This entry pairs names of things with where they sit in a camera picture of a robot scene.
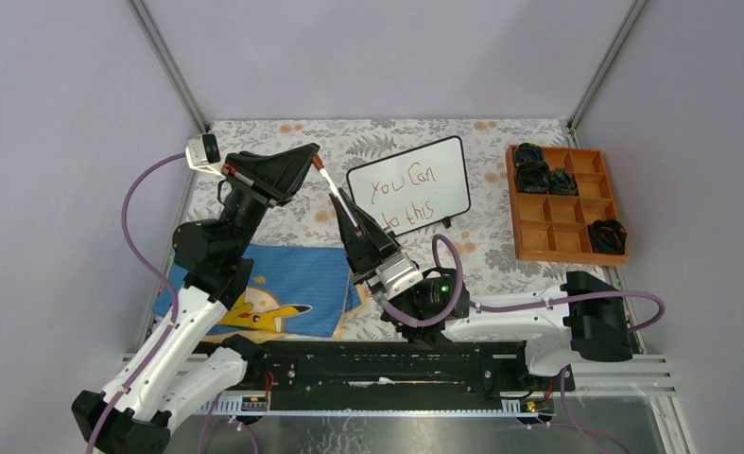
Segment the small whiteboard black frame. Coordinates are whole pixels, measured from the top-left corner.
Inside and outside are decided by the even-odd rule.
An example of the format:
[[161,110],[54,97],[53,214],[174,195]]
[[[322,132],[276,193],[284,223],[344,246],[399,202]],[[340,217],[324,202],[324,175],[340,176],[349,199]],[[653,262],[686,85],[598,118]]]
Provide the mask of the small whiteboard black frame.
[[441,223],[471,208],[460,137],[441,140],[355,166],[346,173],[354,203],[395,236]]

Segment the dark red marker cap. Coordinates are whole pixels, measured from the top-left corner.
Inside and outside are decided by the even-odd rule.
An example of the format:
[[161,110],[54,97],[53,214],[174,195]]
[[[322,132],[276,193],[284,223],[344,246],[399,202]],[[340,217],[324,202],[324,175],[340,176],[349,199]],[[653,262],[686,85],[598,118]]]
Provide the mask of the dark red marker cap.
[[316,170],[321,171],[324,169],[323,162],[318,154],[315,154],[312,157],[312,163],[313,163],[313,166],[316,168]]

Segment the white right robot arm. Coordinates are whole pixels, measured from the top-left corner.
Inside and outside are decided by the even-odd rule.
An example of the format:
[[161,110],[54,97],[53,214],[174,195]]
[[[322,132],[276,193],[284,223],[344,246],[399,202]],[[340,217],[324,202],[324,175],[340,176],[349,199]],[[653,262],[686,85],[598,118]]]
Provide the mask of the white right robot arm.
[[512,374],[528,390],[571,364],[632,359],[623,296],[595,276],[574,271],[549,288],[473,296],[463,282],[459,251],[448,237],[434,235],[431,252],[438,255],[444,244],[452,266],[435,258],[433,268],[423,270],[390,229],[350,201],[344,190],[332,190],[330,200],[354,283],[367,287],[383,321],[408,342],[424,347],[520,342],[524,356],[514,361]]

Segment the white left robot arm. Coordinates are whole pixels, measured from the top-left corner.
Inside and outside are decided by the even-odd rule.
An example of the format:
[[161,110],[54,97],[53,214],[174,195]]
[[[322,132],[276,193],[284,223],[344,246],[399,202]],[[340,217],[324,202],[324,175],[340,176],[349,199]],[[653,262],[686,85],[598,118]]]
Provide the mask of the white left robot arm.
[[159,326],[126,366],[99,392],[82,391],[72,413],[89,453],[161,453],[179,423],[228,386],[250,389],[263,379],[261,359],[219,347],[204,365],[167,391],[202,337],[233,308],[246,290],[253,260],[245,257],[270,208],[290,202],[318,155],[315,143],[264,156],[240,151],[222,156],[211,133],[196,136],[182,153],[145,170],[130,187],[121,214],[137,186],[161,166],[184,160],[194,171],[215,173],[231,191],[218,218],[180,224],[172,235],[173,262],[186,270],[182,286],[135,251],[161,279],[171,306]]

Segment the blue Pikachu cloth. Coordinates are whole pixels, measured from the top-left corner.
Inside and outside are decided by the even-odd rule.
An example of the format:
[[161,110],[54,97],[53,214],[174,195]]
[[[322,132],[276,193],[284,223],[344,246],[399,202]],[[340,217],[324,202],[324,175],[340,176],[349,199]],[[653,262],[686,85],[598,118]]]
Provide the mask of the blue Pikachu cloth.
[[363,304],[340,248],[251,244],[246,256],[254,260],[246,292],[205,342],[235,334],[255,342],[283,335],[336,338],[344,315]]

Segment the floral patterned table mat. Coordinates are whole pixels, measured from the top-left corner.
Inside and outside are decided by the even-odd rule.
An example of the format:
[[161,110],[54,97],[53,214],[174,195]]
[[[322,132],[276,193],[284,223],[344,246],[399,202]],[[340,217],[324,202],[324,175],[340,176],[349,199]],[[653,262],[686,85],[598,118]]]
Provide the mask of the floral patterned table mat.
[[[561,124],[551,119],[360,119],[221,120],[212,131],[222,153],[247,150],[270,155],[316,143],[320,158],[337,184],[347,171],[449,136],[461,138],[471,193],[471,208],[445,230],[459,251],[464,281],[474,295],[517,293],[559,284],[571,271],[563,263],[520,260],[515,256],[506,152],[529,142],[565,145]],[[270,210],[253,243],[267,246],[340,248],[335,210],[323,178],[310,172],[293,201]],[[393,326],[364,287],[360,308],[344,315],[336,338],[319,340],[393,340]]]

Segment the orange compartment tray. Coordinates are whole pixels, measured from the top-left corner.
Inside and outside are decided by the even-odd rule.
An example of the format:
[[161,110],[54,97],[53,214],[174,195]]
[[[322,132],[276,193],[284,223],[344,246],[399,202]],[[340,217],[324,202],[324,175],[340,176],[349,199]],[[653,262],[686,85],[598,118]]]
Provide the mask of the orange compartment tray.
[[515,256],[619,266],[628,257],[612,182],[596,148],[511,145],[506,158]]

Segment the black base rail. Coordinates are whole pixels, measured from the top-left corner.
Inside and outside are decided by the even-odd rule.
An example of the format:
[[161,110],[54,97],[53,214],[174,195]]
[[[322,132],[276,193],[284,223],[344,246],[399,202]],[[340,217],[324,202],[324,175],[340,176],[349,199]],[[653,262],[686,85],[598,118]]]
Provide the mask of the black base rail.
[[503,395],[572,391],[570,371],[528,371],[522,342],[272,340],[252,350],[230,392],[258,392],[273,411],[499,410]]

